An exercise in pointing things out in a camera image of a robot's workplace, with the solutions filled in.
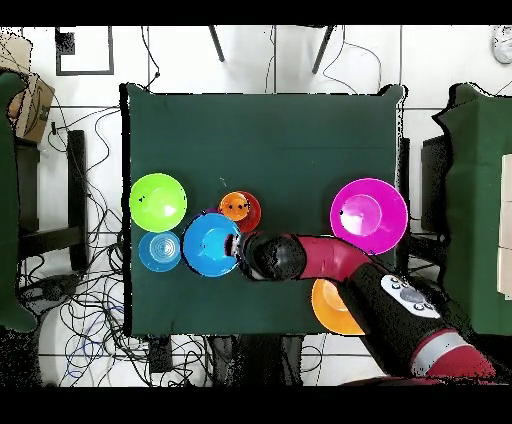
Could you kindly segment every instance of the light blue bowl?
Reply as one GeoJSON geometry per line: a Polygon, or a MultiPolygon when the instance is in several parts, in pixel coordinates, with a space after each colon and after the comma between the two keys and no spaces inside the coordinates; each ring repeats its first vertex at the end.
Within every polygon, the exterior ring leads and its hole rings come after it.
{"type": "Polygon", "coordinates": [[[139,242],[139,258],[151,271],[170,271],[181,259],[180,239],[171,231],[147,233],[139,242]]]}
{"type": "Polygon", "coordinates": [[[183,235],[182,253],[187,264],[205,277],[221,277],[237,266],[233,256],[226,255],[229,235],[239,236],[236,223],[219,213],[196,217],[183,235]]]}

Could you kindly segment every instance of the bowl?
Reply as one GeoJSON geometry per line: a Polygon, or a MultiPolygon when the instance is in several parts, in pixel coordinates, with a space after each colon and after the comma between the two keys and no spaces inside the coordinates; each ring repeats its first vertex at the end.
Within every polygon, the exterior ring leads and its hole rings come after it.
{"type": "Polygon", "coordinates": [[[230,236],[240,236],[237,225],[219,213],[201,214],[187,226],[182,237],[182,255],[188,266],[205,277],[221,277],[238,264],[226,254],[230,236]]]}
{"type": "Polygon", "coordinates": [[[395,247],[408,220],[407,206],[398,190],[375,178],[347,184],[331,205],[333,234],[372,255],[395,247]]]}
{"type": "Polygon", "coordinates": [[[149,174],[135,182],[130,192],[130,213],[143,230],[161,233],[176,227],[187,210],[181,184],[166,174],[149,174]]]}
{"type": "Polygon", "coordinates": [[[151,271],[170,271],[181,259],[180,239],[170,231],[146,233],[139,242],[139,258],[151,271]]]}
{"type": "Polygon", "coordinates": [[[345,336],[365,334],[345,306],[333,282],[322,278],[315,280],[311,303],[316,318],[329,331],[345,336]]]}
{"type": "Polygon", "coordinates": [[[261,206],[258,199],[254,197],[251,193],[247,193],[246,191],[239,191],[238,193],[242,194],[249,203],[249,213],[247,216],[240,221],[237,222],[238,228],[242,233],[249,233],[254,230],[261,220],[261,206]]]}
{"type": "Polygon", "coordinates": [[[249,201],[239,191],[226,194],[219,204],[219,212],[232,221],[240,221],[249,214],[249,201]]]}

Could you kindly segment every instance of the green bowl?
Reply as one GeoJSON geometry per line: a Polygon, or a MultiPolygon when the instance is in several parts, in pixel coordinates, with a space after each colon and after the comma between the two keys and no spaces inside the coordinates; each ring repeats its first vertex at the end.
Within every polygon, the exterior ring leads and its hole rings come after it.
{"type": "Polygon", "coordinates": [[[181,184],[166,174],[149,174],[132,186],[130,212],[143,230],[162,233],[176,227],[187,210],[181,184]]]}

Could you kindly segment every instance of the small orange bowl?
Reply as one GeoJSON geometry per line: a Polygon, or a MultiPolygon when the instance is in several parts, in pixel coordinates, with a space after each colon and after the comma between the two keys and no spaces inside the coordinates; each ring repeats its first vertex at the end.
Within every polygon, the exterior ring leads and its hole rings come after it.
{"type": "Polygon", "coordinates": [[[249,201],[238,191],[226,194],[219,205],[219,212],[232,221],[241,221],[249,214],[249,201]]]}

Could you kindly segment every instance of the red bowl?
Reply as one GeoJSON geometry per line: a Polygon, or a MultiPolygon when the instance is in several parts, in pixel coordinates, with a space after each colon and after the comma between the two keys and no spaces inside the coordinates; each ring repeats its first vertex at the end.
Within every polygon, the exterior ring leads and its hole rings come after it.
{"type": "Polygon", "coordinates": [[[261,206],[258,199],[254,197],[251,193],[247,193],[246,191],[237,190],[238,193],[243,194],[247,200],[249,201],[249,213],[244,219],[237,221],[238,228],[242,233],[248,233],[254,230],[261,219],[261,206]]]}

